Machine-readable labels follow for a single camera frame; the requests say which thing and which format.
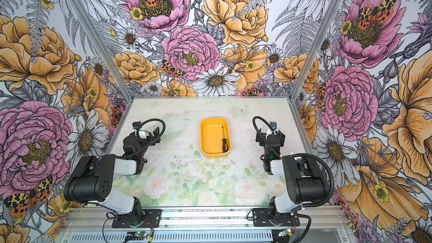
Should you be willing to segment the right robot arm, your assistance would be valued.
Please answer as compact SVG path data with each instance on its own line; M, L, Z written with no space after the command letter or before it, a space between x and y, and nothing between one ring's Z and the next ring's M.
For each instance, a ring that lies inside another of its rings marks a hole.
M264 171L281 176L286 190L271 198L267 209L253 209L254 226L295 226L295 214L305 208L326 204L334 191L335 180L330 167L312 154L282 156L285 135L270 128L267 133L257 131L256 142L264 148L261 156Z

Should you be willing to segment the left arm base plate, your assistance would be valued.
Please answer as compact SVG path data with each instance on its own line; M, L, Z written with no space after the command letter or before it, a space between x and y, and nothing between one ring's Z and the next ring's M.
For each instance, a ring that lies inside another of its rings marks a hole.
M143 209L142 213L128 213L116 217L112 228L158 228L161 221L161 209Z

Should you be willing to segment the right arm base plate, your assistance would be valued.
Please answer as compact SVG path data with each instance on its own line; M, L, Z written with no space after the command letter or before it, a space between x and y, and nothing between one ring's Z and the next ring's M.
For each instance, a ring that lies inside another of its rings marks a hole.
M269 209L254 208L252 210L254 227L294 227L299 226L299 218L288 213L270 213Z

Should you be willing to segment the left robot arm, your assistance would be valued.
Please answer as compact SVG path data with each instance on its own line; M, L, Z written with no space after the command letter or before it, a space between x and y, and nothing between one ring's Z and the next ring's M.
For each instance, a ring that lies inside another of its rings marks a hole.
M123 140L122 156L82 157L64 187L65 200L109 209L124 226L149 226L151 218L143 211L139 198L125 195L113 182L115 177L139 176L147 163L144 155L148 147L159 143L160 136L159 127L153 132L136 127Z

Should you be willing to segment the orange handled screwdriver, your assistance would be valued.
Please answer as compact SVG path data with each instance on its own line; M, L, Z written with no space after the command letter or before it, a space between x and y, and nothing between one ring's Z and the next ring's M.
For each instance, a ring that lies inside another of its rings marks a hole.
M224 126L222 126L222 151L223 153L228 152L228 143L227 143Z

